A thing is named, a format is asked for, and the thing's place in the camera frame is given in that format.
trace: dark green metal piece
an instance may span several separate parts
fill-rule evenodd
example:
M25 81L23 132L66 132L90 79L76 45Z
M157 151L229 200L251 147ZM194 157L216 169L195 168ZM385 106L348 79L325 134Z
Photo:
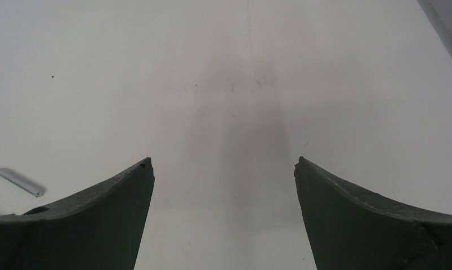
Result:
M303 157L294 176L318 270L452 269L452 215L390 200Z
M24 215L0 217L0 269L133 269L154 176L145 159Z

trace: metal rod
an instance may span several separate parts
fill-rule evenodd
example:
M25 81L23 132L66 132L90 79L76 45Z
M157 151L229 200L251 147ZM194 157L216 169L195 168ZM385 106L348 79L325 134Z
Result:
M32 194L35 197L41 197L43 195L43 192L40 189L30 185L29 183L26 183L18 176L15 176L5 170L0 170L0 177L13 183L15 186L22 188L23 190Z

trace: white floor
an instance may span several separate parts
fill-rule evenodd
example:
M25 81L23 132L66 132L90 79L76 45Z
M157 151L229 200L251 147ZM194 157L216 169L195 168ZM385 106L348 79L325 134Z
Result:
M0 1L0 167L47 187L0 179L0 214L151 156L136 269L315 269L301 155L452 214L452 59L416 1Z

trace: white surface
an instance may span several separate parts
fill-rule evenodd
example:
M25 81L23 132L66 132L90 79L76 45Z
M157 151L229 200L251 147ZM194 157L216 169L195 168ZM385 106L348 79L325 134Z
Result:
M0 179L0 214L151 156L137 269L315 269L301 155L452 213L452 60L415 1L0 1L0 167L48 188Z

